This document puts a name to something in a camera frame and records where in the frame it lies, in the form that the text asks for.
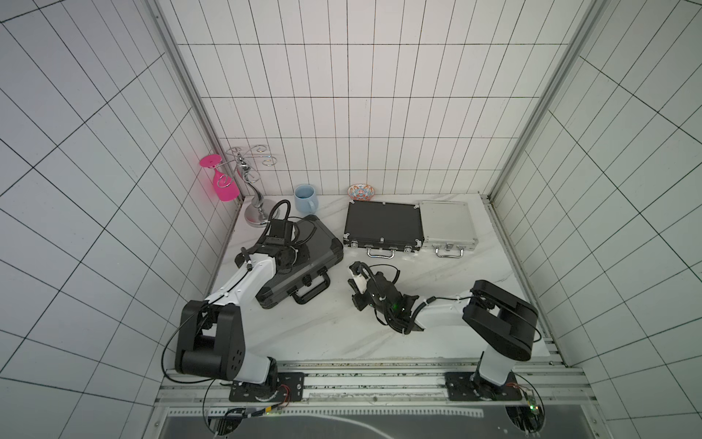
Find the black poker case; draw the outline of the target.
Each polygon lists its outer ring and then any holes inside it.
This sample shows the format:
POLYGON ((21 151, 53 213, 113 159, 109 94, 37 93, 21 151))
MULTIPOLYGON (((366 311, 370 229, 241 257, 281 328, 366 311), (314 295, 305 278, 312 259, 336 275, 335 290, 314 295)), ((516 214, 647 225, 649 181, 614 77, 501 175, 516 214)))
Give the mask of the black poker case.
POLYGON ((371 258, 392 259, 396 252, 418 252, 424 245, 420 206, 351 201, 342 236, 345 246, 366 249, 371 258))
POLYGON ((331 285, 329 270, 344 258, 344 247, 316 215, 307 215, 296 226, 305 243, 294 245, 294 253, 283 257, 283 267, 256 294, 264 309, 276 307, 287 297, 306 305, 331 285))

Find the silver poker case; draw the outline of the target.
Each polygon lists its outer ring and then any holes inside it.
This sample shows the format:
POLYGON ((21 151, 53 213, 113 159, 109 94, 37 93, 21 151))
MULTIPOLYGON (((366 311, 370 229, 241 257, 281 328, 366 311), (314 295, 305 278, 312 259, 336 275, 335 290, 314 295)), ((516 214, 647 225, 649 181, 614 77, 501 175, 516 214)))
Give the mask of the silver poker case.
POLYGON ((466 202, 421 201, 424 247, 440 259, 462 259, 479 243, 466 202))

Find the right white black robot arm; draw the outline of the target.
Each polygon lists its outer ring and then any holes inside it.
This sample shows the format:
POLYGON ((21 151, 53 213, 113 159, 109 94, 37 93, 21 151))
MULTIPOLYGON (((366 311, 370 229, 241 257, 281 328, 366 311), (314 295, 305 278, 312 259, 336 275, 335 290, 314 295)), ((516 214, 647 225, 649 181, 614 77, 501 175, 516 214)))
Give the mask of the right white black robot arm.
POLYGON ((477 280, 465 296, 410 296, 366 263, 349 266, 352 301, 359 311, 370 307, 381 325, 403 335, 435 327, 469 327, 486 342, 473 385, 497 390, 515 381, 513 367, 531 360, 539 312, 527 301, 486 280, 477 280))

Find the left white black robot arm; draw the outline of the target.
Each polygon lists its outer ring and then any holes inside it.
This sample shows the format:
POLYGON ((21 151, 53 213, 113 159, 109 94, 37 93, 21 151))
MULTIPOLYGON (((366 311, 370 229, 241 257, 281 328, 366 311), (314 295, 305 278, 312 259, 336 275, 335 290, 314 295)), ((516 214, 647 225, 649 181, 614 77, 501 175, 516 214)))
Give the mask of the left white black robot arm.
POLYGON ((232 278, 204 300, 184 307, 175 345, 177 372, 254 385, 270 380, 273 359, 247 352, 243 311, 296 261, 299 232, 289 220, 291 209, 287 199, 276 203, 259 240, 241 250, 243 263, 232 278))

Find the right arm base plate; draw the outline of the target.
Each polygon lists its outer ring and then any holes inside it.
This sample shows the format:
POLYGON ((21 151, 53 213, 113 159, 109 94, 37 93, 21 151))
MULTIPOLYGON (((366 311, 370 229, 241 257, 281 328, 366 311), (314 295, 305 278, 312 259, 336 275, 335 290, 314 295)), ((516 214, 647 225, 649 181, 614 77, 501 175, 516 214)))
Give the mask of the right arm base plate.
POLYGON ((451 402, 520 402, 522 393, 515 387, 515 373, 507 375, 504 385, 498 386, 473 371, 453 371, 444 374, 448 399, 451 402))

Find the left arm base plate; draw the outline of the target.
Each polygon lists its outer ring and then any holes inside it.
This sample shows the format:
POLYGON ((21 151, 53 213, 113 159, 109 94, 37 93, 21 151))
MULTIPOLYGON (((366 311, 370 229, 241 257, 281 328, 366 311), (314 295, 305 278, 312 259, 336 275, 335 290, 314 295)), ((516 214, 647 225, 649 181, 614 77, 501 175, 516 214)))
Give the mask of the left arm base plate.
POLYGON ((264 384, 235 382, 230 390, 230 402, 251 404, 279 404, 301 402, 305 389, 305 374, 302 372, 279 372, 274 380, 264 384))

